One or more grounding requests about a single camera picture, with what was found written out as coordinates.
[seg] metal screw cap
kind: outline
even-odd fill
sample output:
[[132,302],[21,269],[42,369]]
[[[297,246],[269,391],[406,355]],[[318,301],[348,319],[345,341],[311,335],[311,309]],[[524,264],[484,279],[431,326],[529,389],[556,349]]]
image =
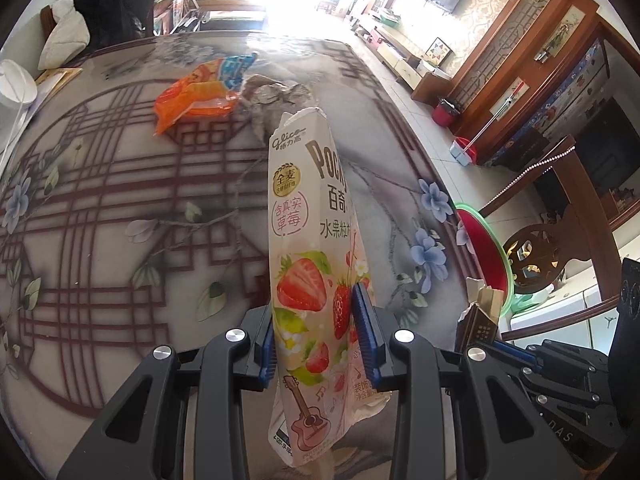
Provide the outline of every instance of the metal screw cap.
[[154,357],[158,360],[167,359],[171,355],[171,347],[162,345],[154,349]]
[[237,343],[238,341],[242,341],[242,339],[244,339],[244,336],[246,336],[246,334],[244,333],[244,330],[242,330],[241,328],[232,328],[225,335],[226,340],[231,341],[232,343]]
[[472,359],[473,361],[484,361],[484,358],[486,357],[484,350],[476,347],[467,350],[466,354],[469,356],[469,359]]
[[397,330],[394,337],[401,343],[410,343],[414,340],[414,333],[411,330]]

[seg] strawberry illustration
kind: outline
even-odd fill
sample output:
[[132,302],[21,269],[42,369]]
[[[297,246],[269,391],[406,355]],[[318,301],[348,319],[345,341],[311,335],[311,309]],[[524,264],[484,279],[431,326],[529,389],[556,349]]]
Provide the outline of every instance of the strawberry illustration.
[[351,291],[344,282],[339,282],[334,295],[334,335],[336,339],[342,336],[349,328],[351,316]]
[[358,340],[358,331],[356,330],[356,326],[351,323],[349,327],[349,341],[355,343]]
[[309,373],[321,374],[329,366],[329,349],[326,343],[320,343],[314,347],[306,359],[305,367]]
[[341,392],[344,388],[344,374],[340,374],[340,377],[335,381],[334,392]]
[[278,276],[278,300],[284,306],[296,310],[322,310],[326,303],[326,290],[322,274],[308,258],[295,263],[287,256],[280,261],[282,268]]

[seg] blue flower print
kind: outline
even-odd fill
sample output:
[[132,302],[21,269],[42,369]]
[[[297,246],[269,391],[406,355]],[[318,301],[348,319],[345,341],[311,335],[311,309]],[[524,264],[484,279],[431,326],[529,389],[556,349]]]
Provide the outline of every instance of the blue flower print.
[[449,271],[444,265],[447,255],[444,253],[444,247],[436,244],[436,240],[424,229],[418,229],[415,239],[418,245],[411,247],[411,257],[416,264],[424,267],[424,281],[420,292],[426,294],[431,290],[432,274],[441,282],[449,276]]
[[469,238],[469,233],[466,232],[466,227],[462,222],[458,222],[458,230],[456,232],[456,244],[466,246],[466,250],[471,254],[476,254],[476,250],[474,249],[474,245],[471,243],[471,238]]
[[28,176],[23,183],[16,184],[14,193],[6,202],[6,210],[2,219],[2,227],[6,227],[9,234],[12,234],[18,225],[18,219],[24,215],[29,207],[29,197],[27,191],[31,184],[31,177]]
[[431,211],[438,222],[445,222],[447,215],[453,215],[453,209],[449,205],[449,195],[440,191],[438,184],[427,184],[423,179],[418,180],[420,189],[424,193],[420,197],[422,207]]

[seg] wallpaper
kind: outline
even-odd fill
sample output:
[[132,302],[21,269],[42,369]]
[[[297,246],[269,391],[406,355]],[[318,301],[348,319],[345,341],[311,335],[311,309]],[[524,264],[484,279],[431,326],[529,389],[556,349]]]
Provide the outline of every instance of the wallpaper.
[[393,11],[401,16],[401,31],[420,50],[440,38],[453,51],[441,69],[454,76],[509,0],[461,0],[453,14],[446,14],[424,0],[395,0]]

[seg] pocky box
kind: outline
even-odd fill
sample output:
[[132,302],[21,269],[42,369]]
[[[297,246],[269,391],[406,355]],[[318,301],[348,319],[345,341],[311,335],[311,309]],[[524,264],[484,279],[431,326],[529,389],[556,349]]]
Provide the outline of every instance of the pocky box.
[[268,211],[279,376],[269,438],[284,462],[299,466],[388,400],[362,365],[351,288],[364,282],[373,297],[369,264],[319,108],[283,117],[270,138]]

